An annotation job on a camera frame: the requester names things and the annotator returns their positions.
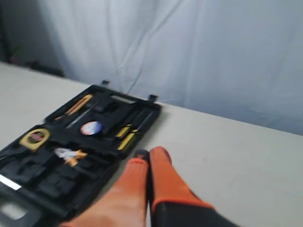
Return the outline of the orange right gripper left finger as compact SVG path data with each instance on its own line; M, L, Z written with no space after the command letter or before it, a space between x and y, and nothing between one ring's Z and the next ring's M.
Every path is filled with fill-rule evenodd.
M62 227L144 227L149 152L138 150L119 179L96 203Z

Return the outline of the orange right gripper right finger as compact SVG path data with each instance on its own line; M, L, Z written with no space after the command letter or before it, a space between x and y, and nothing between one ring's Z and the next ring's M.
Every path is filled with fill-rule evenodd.
M153 227L236 227L213 205L198 198L172 165L163 147L150 150Z

